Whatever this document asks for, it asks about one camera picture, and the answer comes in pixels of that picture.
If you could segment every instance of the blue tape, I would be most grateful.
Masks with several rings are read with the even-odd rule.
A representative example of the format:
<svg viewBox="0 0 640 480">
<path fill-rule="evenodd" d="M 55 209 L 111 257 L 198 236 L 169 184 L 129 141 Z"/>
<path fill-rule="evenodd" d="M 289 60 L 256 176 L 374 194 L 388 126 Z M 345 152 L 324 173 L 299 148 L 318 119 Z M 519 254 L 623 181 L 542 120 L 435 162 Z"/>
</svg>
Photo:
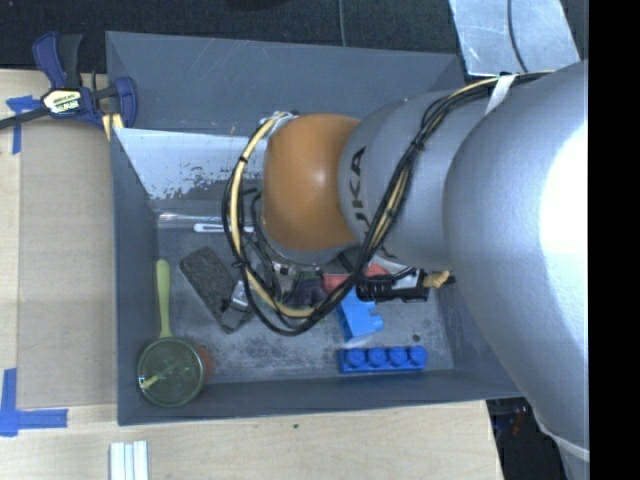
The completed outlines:
<svg viewBox="0 0 640 480">
<path fill-rule="evenodd" d="M 16 409 L 16 368 L 4 371 L 2 404 L 0 405 L 0 436 L 15 437 L 19 430 L 35 428 L 66 428 L 69 409 Z"/>
<path fill-rule="evenodd" d="M 18 115 L 24 111 L 42 108 L 42 103 L 40 100 L 35 99 L 32 96 L 19 96 L 17 98 L 9 98 L 7 100 L 7 106 L 14 112 L 14 114 Z M 11 148 L 11 153 L 13 155 L 17 155 L 20 153 L 21 149 L 22 129 L 20 128 L 20 125 L 17 124 L 13 128 L 13 146 Z"/>
</svg>

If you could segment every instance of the red object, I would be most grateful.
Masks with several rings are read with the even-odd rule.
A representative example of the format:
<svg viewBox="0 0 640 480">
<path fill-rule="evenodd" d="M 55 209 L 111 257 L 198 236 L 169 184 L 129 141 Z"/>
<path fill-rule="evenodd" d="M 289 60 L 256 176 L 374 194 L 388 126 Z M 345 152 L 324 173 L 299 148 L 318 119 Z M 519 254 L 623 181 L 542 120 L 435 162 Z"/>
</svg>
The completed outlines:
<svg viewBox="0 0 640 480">
<path fill-rule="evenodd" d="M 389 271 L 382 268 L 377 263 L 371 263 L 367 268 L 367 277 L 386 275 Z M 324 291 L 327 294 L 332 293 L 338 286 L 340 286 L 349 277 L 348 274 L 324 274 L 322 276 L 322 282 L 324 285 Z"/>
</svg>

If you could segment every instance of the white zip tie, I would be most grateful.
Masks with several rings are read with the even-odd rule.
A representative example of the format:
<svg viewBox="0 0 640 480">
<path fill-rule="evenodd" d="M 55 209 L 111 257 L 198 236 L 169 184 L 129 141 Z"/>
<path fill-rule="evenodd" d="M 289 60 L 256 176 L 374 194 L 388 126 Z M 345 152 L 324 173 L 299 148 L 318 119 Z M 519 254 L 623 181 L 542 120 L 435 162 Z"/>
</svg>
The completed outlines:
<svg viewBox="0 0 640 480">
<path fill-rule="evenodd" d="M 495 89 L 493 89 L 493 92 L 491 93 L 491 98 L 489 98 L 489 104 L 487 105 L 487 110 L 484 113 L 485 116 L 504 101 L 504 99 L 507 97 L 507 93 L 509 92 L 511 84 L 516 79 L 516 76 L 518 75 L 507 75 L 500 77 L 500 80 L 498 80 Z"/>
</svg>

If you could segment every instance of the yellow clamp label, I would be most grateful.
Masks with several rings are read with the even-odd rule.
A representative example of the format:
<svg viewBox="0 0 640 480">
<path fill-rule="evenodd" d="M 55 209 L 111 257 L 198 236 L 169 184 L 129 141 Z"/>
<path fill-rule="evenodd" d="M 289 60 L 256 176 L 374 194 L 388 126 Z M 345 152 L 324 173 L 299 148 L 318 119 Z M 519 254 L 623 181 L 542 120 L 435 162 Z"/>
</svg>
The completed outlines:
<svg viewBox="0 0 640 480">
<path fill-rule="evenodd" d="M 44 106 L 54 114 L 63 114 L 80 107 L 82 96 L 79 91 L 51 91 L 42 100 Z"/>
</svg>

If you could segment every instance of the yellow handle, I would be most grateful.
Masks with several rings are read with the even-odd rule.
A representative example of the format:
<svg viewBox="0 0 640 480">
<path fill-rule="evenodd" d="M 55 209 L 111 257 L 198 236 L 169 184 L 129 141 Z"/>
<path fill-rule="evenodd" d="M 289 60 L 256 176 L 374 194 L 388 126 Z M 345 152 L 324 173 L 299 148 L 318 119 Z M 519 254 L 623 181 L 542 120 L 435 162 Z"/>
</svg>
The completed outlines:
<svg viewBox="0 0 640 480">
<path fill-rule="evenodd" d="M 160 338 L 172 338 L 169 325 L 169 293 L 171 286 L 171 271 L 167 260 L 156 263 L 156 283 L 158 287 L 158 305 L 160 306 Z"/>
</svg>

